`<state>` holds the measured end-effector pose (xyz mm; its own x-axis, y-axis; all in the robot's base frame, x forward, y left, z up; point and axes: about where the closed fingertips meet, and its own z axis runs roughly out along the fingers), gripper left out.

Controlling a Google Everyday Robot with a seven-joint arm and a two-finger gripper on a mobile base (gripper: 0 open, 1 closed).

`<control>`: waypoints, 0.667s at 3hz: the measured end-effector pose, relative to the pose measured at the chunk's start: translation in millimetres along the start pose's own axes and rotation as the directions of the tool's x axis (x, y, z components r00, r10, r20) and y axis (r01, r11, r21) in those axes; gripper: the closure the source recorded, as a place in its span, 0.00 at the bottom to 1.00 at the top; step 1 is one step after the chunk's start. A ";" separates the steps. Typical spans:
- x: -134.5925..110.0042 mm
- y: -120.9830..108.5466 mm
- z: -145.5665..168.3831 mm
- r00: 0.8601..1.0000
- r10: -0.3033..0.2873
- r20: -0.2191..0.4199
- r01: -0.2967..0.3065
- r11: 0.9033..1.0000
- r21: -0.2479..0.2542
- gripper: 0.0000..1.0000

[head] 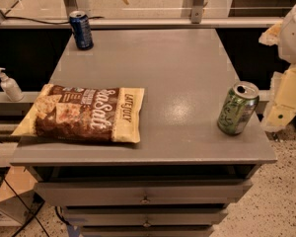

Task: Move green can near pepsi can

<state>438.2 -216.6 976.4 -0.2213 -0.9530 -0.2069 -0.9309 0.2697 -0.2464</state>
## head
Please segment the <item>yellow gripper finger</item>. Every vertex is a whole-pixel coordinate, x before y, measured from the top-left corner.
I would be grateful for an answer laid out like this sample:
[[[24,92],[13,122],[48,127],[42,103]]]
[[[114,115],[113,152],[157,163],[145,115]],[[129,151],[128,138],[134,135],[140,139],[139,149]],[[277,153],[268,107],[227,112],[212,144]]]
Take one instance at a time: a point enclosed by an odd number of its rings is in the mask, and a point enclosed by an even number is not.
[[[296,64],[283,73],[274,72],[269,101],[263,112],[261,127],[267,132],[284,129],[296,116]]]
[[[259,43],[272,46],[279,45],[279,34],[281,31],[282,23],[278,22],[268,28],[264,33],[259,37]]]

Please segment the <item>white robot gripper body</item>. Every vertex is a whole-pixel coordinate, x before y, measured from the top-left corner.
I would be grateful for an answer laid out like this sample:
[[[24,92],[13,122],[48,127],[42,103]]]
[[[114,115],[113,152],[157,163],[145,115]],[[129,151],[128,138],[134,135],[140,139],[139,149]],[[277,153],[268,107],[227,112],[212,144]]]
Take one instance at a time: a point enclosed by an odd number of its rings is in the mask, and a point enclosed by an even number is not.
[[[296,4],[283,19],[278,54],[281,59],[296,64]]]

